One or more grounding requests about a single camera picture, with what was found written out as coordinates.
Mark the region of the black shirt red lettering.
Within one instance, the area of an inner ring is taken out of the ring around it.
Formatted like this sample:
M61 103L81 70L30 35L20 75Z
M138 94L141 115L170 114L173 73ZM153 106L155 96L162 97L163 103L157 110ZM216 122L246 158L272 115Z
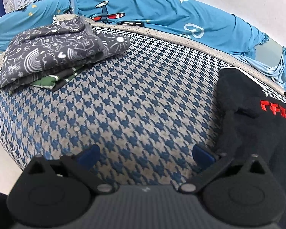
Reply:
M216 87L221 134L214 147L242 161L262 157L286 193L286 104L237 68L222 68Z

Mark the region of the green striped folded garment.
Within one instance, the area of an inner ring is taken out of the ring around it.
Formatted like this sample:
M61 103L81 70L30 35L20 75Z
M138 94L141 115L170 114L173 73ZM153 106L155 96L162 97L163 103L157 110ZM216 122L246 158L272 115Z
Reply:
M68 68L57 72L56 74L42 77L41 79L30 83L30 85L55 92L65 86L69 81L77 77L85 69L86 65Z

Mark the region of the blue houndstooth storage bag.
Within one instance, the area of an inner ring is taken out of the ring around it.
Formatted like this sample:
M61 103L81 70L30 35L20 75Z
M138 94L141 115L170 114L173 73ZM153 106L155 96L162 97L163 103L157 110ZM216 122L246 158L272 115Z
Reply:
M30 83L0 89L0 143L21 169L37 155L60 159L95 144L100 160L91 169L104 181L181 185L200 169L196 144L225 153L214 149L223 123L216 99L222 68L241 70L286 104L277 85L229 55L141 27L90 26L128 36L131 45L86 65L55 92Z

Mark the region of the blue airplane print bedsheet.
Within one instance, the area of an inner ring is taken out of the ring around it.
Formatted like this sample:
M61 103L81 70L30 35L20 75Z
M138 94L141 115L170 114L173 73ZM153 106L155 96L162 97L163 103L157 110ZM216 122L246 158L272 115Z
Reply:
M18 33L50 24L56 15L82 15L106 24L137 25L183 36L256 68L286 90L286 48L271 67L257 58L269 36L236 15L195 0L42 0L0 17L0 54Z

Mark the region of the grey doodle print folded garment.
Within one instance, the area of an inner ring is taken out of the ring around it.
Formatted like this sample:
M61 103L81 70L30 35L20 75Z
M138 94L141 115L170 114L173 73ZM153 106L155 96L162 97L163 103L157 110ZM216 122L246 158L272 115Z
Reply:
M97 63L125 52L128 36L93 30L83 16L16 35L0 72L0 89L12 91L68 68Z

